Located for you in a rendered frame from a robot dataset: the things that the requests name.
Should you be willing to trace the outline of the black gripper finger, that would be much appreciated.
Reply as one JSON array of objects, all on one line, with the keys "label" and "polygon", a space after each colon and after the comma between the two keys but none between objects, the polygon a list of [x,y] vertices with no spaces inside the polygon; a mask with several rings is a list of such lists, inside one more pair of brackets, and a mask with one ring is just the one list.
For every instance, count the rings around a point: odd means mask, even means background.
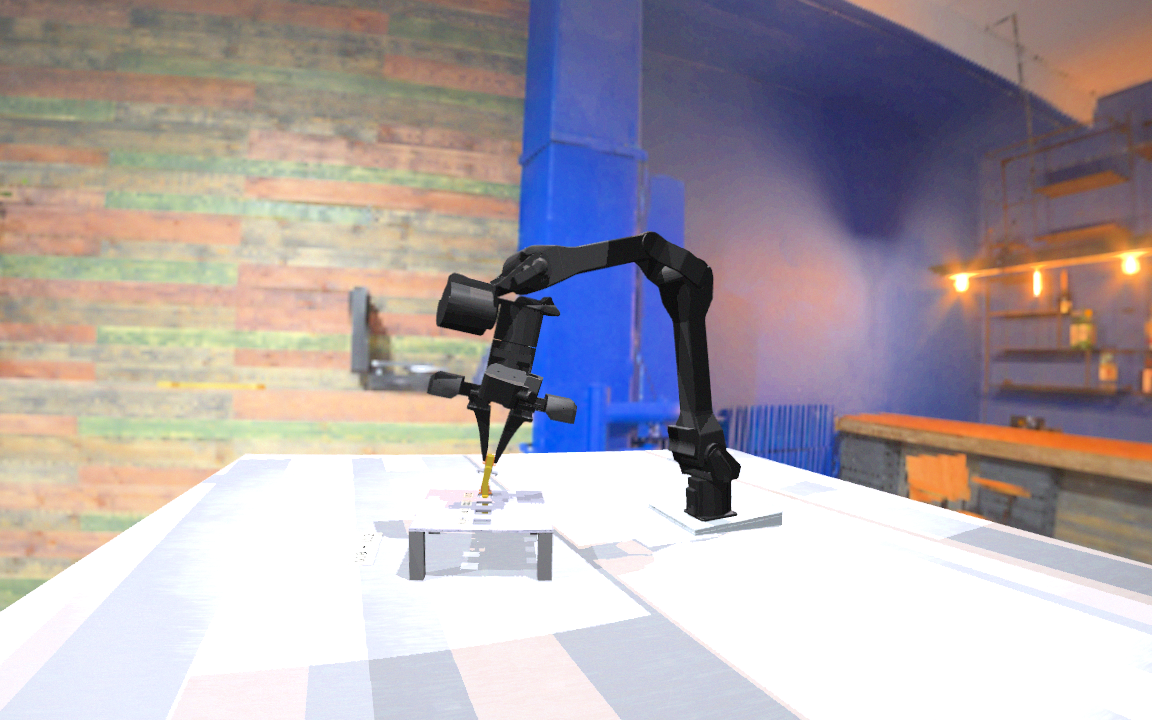
[{"label": "black gripper finger", "polygon": [[490,418],[492,418],[492,406],[488,409],[483,409],[483,407],[467,406],[467,409],[473,410],[477,419],[477,429],[479,429],[480,445],[482,445],[482,456],[483,462],[486,460],[486,450],[488,450],[488,429]]},{"label": "black gripper finger", "polygon": [[518,430],[518,427],[521,427],[521,425],[524,424],[524,420],[529,420],[529,423],[532,423],[532,418],[530,418],[530,416],[515,415],[513,414],[513,410],[509,410],[509,414],[506,419],[506,427],[503,430],[502,435],[500,435],[500,441],[497,447],[494,464],[497,464],[500,456],[502,456],[507,445],[509,444],[509,439],[511,439],[511,435],[515,434],[516,430]]}]

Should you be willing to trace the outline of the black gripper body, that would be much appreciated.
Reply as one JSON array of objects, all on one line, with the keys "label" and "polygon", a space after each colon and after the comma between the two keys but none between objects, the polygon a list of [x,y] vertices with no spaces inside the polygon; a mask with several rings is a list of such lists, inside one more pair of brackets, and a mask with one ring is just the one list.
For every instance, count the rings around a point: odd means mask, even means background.
[{"label": "black gripper body", "polygon": [[[535,353],[536,348],[532,347],[492,340],[488,364],[494,359],[494,363],[499,363],[500,365],[522,370],[522,367],[524,367],[524,363],[532,364],[532,361],[535,361]],[[457,395],[467,396],[468,406],[488,409],[488,404],[492,404],[492,401],[486,402],[483,401],[482,397],[477,397],[477,395],[479,395],[479,389],[480,386],[477,386],[477,384],[465,382],[465,376],[456,376],[448,372],[435,372],[435,374],[430,376],[429,379],[429,395],[442,397],[454,397]],[[532,418],[532,414],[535,414],[535,411],[539,411],[539,414],[547,414],[547,416],[550,416],[550,420],[563,420],[563,423],[573,424],[577,414],[577,406],[573,402],[571,397],[545,395],[545,397],[536,397],[535,406],[518,401],[518,406],[515,410],[513,410],[513,414],[530,416],[530,418]]]}]

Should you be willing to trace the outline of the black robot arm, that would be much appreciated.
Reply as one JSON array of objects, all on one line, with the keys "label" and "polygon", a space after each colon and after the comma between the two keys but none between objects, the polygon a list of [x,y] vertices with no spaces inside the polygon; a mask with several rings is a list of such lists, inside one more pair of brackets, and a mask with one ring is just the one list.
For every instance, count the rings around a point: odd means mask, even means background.
[{"label": "black robot arm", "polygon": [[[579,247],[526,247],[509,256],[502,274],[490,283],[456,272],[448,275],[435,306],[435,327],[483,336],[497,323],[494,340],[538,348],[543,314],[561,316],[561,311],[550,296],[530,300],[522,295],[571,275],[628,263],[641,266],[647,281],[658,287],[675,332],[680,415],[676,425],[668,427],[668,450],[681,473],[689,475],[684,511],[699,521],[738,516],[732,511],[732,480],[738,479],[741,465],[726,450],[710,397],[705,316],[713,300],[713,274],[689,250],[657,232]],[[518,293],[517,300],[500,300],[509,291]],[[488,365],[477,397],[509,410],[518,401],[535,406],[544,377],[530,373],[532,364],[516,370],[493,359]]]}]

